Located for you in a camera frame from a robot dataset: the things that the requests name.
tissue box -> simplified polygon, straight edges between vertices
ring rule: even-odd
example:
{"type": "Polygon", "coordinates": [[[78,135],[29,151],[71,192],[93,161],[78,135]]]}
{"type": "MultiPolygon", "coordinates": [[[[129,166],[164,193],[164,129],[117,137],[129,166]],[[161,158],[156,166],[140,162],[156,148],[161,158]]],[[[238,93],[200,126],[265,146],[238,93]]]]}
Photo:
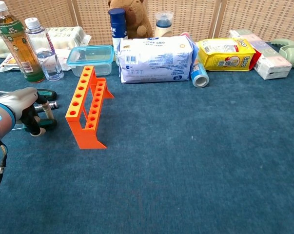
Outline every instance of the tissue box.
{"type": "Polygon", "coordinates": [[[292,64],[283,58],[266,42],[246,29],[230,30],[229,38],[244,38],[262,55],[254,69],[263,79],[285,78],[288,76],[292,64]]]}
{"type": "Polygon", "coordinates": [[[118,48],[122,83],[189,80],[198,48],[186,36],[121,39],[118,48]]]}

brown stuffed animal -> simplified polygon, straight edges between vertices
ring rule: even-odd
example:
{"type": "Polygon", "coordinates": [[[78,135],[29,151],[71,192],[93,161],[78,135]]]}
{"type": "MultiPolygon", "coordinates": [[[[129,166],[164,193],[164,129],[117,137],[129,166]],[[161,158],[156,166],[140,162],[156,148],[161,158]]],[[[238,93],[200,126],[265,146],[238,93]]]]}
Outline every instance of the brown stuffed animal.
{"type": "Polygon", "coordinates": [[[143,0],[109,0],[110,9],[123,8],[125,10],[125,19],[127,35],[129,39],[133,38],[151,38],[152,28],[148,20],[143,0]]]}

plastic bottle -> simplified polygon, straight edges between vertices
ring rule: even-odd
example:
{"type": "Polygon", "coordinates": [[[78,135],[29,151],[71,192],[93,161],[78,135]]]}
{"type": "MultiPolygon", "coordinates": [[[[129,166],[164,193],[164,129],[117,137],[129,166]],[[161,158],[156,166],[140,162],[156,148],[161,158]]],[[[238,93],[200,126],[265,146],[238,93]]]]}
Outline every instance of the plastic bottle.
{"type": "Polygon", "coordinates": [[[22,23],[8,12],[3,1],[0,1],[0,35],[26,80],[31,83],[44,80],[44,73],[27,41],[22,23]]]}
{"type": "Polygon", "coordinates": [[[156,13],[156,30],[155,37],[171,37],[173,35],[172,23],[174,13],[163,11],[156,13]]]}
{"type": "Polygon", "coordinates": [[[125,21],[125,10],[123,8],[113,8],[108,11],[111,21],[111,32],[114,53],[116,56],[116,63],[119,66],[118,61],[118,45],[121,38],[127,39],[127,28],[125,21]]]}
{"type": "Polygon", "coordinates": [[[25,33],[39,59],[46,78],[50,81],[60,80],[64,73],[47,30],[41,27],[37,18],[27,18],[24,22],[27,26],[25,33]]]}

white bottle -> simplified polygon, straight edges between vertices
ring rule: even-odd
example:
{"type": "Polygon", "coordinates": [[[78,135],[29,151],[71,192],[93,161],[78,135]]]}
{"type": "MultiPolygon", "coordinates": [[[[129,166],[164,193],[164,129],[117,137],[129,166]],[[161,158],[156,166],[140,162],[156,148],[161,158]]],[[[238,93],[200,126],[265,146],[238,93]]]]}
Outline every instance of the white bottle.
{"type": "Polygon", "coordinates": [[[25,33],[39,59],[46,78],[50,81],[60,80],[64,73],[47,30],[41,27],[37,18],[27,18],[24,22],[27,26],[25,33]]]}
{"type": "Polygon", "coordinates": [[[171,11],[163,11],[156,13],[156,31],[155,37],[171,37],[173,35],[172,23],[174,13],[171,11]]]}

orange test tube rack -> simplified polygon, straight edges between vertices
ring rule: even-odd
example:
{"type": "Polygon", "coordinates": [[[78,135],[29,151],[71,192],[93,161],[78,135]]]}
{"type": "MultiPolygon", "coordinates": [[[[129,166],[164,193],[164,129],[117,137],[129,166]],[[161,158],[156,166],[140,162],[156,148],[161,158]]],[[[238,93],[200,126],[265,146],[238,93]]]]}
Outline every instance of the orange test tube rack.
{"type": "Polygon", "coordinates": [[[106,147],[98,141],[96,135],[101,107],[105,98],[114,98],[108,91],[106,79],[97,78],[93,66],[85,66],[67,114],[65,115],[80,149],[106,149],[106,147]],[[91,89],[93,100],[89,113],[87,113],[85,101],[89,88],[91,89]],[[85,128],[82,128],[79,121],[82,111],[86,117],[85,128]]]}

